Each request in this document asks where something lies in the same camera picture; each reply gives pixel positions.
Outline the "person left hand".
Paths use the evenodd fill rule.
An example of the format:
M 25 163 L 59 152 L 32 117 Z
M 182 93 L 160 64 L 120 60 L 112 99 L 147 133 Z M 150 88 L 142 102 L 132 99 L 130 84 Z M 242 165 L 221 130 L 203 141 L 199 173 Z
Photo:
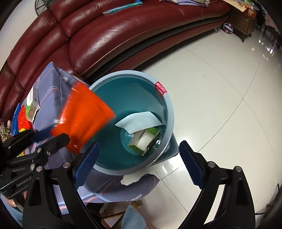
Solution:
M 17 197 L 17 199 L 7 199 L 5 196 L 3 196 L 3 199 L 6 201 L 6 203 L 13 207 L 13 208 L 17 208 L 19 206 L 19 203 L 18 203 L 18 200 L 22 201 L 22 199 L 26 199 L 26 196 L 27 196 L 27 190 L 24 191 L 22 193 L 22 198 L 20 198 L 19 196 Z

